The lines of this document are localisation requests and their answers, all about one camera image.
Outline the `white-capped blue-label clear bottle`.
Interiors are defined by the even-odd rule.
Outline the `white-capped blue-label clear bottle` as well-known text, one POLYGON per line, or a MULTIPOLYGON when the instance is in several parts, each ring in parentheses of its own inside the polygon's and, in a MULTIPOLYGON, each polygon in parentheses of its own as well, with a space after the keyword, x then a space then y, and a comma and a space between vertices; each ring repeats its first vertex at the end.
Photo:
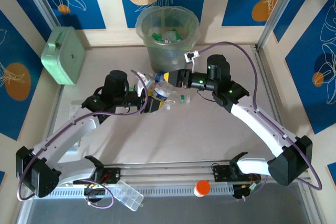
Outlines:
POLYGON ((153 77, 156 83, 159 83, 161 81, 168 81, 169 73, 168 72, 166 73, 158 72, 158 73, 155 73, 153 77))

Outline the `translucent grey plastic bin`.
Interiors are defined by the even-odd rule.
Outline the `translucent grey plastic bin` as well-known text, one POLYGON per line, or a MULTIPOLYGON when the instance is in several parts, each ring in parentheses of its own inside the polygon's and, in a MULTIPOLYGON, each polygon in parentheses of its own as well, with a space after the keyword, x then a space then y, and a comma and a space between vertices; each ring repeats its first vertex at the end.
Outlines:
MULTIPOLYGON (((176 39, 174 32, 168 32, 164 35, 164 37, 166 39, 166 43, 176 39)), ((151 67, 154 72, 170 72, 184 69, 186 67, 184 54, 188 51, 177 49, 160 49, 154 47, 146 48, 149 53, 151 67)))

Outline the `translucent green bin liner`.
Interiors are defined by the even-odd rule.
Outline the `translucent green bin liner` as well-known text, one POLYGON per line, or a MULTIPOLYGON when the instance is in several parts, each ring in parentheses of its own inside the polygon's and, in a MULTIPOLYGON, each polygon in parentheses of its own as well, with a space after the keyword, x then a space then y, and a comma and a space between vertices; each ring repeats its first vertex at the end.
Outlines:
POLYGON ((140 12, 135 29, 146 47, 190 51, 201 38, 200 23, 196 15, 181 6, 152 6, 140 12), (182 40, 165 42, 164 35, 175 28, 182 40), (161 34, 163 41, 154 40, 153 33, 161 34))

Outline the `clear plastic packet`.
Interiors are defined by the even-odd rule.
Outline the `clear plastic packet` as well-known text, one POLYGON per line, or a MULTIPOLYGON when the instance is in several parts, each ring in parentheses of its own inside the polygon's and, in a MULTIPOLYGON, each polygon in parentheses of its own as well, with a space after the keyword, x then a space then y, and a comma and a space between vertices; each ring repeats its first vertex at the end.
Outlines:
POLYGON ((69 119, 71 119, 79 109, 81 109, 84 100, 74 100, 70 103, 69 119))

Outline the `mint green carry case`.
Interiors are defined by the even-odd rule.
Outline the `mint green carry case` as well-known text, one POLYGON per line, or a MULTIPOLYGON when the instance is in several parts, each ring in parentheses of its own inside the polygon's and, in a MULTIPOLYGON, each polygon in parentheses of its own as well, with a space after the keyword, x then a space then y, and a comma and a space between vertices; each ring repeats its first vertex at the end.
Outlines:
POLYGON ((74 85, 80 75, 85 49, 73 27, 55 27, 41 54, 41 62, 60 85, 74 85))

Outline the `clear plastic organizer box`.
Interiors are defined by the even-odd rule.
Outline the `clear plastic organizer box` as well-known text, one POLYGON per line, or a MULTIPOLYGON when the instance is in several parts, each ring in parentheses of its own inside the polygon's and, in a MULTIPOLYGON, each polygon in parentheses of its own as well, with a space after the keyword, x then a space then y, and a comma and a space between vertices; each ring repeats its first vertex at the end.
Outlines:
POLYGON ((144 196, 127 183, 119 180, 113 189, 114 198, 132 211, 142 206, 144 196))

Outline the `orange-capped white jar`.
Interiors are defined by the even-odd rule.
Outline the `orange-capped white jar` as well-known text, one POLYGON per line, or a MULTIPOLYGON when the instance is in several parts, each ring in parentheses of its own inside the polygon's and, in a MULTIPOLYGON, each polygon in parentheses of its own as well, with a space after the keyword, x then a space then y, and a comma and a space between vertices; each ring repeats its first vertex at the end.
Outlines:
POLYGON ((193 188, 193 193, 196 197, 204 197, 211 190, 211 186, 207 180, 200 180, 193 188))

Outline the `aluminium mounting rail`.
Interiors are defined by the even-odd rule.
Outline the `aluminium mounting rail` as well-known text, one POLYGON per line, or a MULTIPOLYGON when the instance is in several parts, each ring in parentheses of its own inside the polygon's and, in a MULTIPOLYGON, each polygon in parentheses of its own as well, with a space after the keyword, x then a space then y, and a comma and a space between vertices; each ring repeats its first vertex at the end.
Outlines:
POLYGON ((28 166, 31 158, 16 161, 16 176, 22 179, 38 197, 50 194, 56 187, 81 185, 84 179, 99 183, 104 168, 121 168, 120 180, 133 186, 188 184, 197 180, 216 182, 211 170, 212 162, 181 162, 153 164, 104 165, 92 156, 79 161, 58 163, 53 168, 44 159, 37 159, 28 166))

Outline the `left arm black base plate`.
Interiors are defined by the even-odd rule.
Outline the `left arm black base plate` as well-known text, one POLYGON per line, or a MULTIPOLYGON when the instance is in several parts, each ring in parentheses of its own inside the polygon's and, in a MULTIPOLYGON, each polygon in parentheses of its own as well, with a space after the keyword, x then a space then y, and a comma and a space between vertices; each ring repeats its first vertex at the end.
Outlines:
POLYGON ((120 180, 121 168, 110 167, 104 168, 102 176, 99 179, 101 184, 116 184, 120 180))

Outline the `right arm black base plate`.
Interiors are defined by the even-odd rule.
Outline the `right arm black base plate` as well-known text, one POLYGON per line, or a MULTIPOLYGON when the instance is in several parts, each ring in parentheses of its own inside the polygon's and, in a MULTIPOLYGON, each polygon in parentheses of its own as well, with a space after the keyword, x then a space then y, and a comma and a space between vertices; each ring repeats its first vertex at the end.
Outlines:
POLYGON ((259 174, 244 174, 235 166, 213 163, 211 170, 216 182, 253 182, 261 180, 259 174))

